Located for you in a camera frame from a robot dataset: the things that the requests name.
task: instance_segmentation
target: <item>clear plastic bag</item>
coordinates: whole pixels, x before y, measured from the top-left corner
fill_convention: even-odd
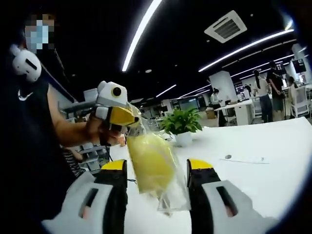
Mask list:
[[[159,211],[190,210],[185,175],[170,144],[149,132],[140,118],[127,134],[127,145],[139,192],[157,197]]]

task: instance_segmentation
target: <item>face mask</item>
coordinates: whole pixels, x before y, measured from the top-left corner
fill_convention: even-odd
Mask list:
[[[36,26],[25,27],[25,37],[27,49],[33,53],[42,50],[43,44],[49,43],[49,26],[43,24],[42,20],[37,20]]]

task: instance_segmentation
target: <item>ceiling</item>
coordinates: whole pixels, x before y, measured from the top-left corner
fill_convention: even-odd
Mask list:
[[[209,76],[218,71],[225,70],[234,75],[292,54],[295,41],[264,50],[294,40],[295,35],[288,33],[198,72],[203,66],[244,45],[283,31],[283,20],[269,3],[263,1],[163,0],[145,28],[128,70],[122,72],[133,36],[151,2],[136,0],[120,4],[107,0],[89,5],[49,6],[47,10],[57,19],[53,40],[64,74],[53,50],[43,50],[39,58],[77,100],[83,100],[83,90],[95,88],[105,80],[124,85],[129,100],[144,98],[142,102],[146,102],[146,99],[154,98],[150,101],[157,102],[177,98],[207,85]],[[232,10],[245,23],[246,32],[224,44],[204,33],[206,28]],[[238,59],[241,60],[222,68]],[[250,74],[236,76],[233,81],[239,82],[240,78]],[[155,98],[174,84],[176,87]]]

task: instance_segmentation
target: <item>air conditioner vent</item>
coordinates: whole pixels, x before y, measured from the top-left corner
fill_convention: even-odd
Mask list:
[[[207,28],[205,34],[221,43],[225,43],[246,30],[247,27],[238,14],[231,11]]]

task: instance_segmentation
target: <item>striped shirt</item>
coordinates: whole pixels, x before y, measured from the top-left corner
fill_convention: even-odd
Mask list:
[[[63,152],[63,155],[64,155],[71,171],[76,176],[76,178],[81,176],[85,172],[85,170],[79,167],[79,164],[78,164],[76,158],[74,157],[73,152],[71,152],[70,150],[65,149],[65,148],[62,148],[62,152]]]

